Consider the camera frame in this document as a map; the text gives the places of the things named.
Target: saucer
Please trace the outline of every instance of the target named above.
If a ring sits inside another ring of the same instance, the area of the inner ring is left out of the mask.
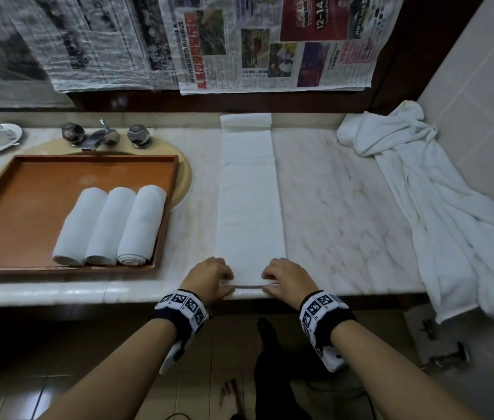
[[[8,141],[7,144],[0,146],[0,152],[2,150],[8,149],[8,148],[16,145],[19,142],[19,140],[21,140],[21,137],[23,137],[23,130],[21,129],[21,127],[19,125],[2,124],[2,126],[5,129],[9,129],[9,130],[13,131],[15,133],[15,138],[13,140]]]

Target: bare foot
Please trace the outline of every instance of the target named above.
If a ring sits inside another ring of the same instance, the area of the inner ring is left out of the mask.
[[[223,418],[232,418],[236,414],[243,415],[243,407],[237,395],[237,382],[231,379],[225,382],[220,392],[220,410]]]

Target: wooden tray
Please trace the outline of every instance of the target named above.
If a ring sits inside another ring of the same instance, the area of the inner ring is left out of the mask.
[[[167,192],[153,257],[163,252],[171,197],[179,169],[176,155],[18,155],[0,174],[0,273],[142,270],[139,267],[62,267],[53,262],[56,239],[80,193],[89,187],[138,191],[155,184]]]

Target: white towel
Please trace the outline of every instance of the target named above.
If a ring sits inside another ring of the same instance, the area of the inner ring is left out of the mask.
[[[415,102],[389,116],[349,114],[341,144],[374,155],[412,229],[419,271],[442,321],[476,307],[494,317],[494,202],[472,190]]]
[[[126,187],[109,192],[86,251],[92,265],[116,265],[117,251],[136,193]]]
[[[234,271],[232,284],[260,287],[272,258],[286,256],[270,113],[222,115],[220,196],[215,255]]]
[[[166,198],[166,192],[156,185],[138,191],[117,253],[121,264],[144,265],[152,258]]]
[[[87,245],[105,200],[107,193],[96,187],[85,189],[79,195],[56,241],[53,250],[55,263],[68,267],[77,267],[85,263]]]

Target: wristband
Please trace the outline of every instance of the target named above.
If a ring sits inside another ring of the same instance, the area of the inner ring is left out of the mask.
[[[331,332],[346,320],[356,320],[341,298],[324,290],[309,294],[300,307],[301,328],[328,371],[334,373],[345,360],[331,343]]]
[[[159,373],[164,374],[183,356],[193,338],[200,332],[208,314],[198,296],[188,290],[179,289],[161,298],[149,319],[155,318],[171,321],[177,330],[175,342],[159,369]]]

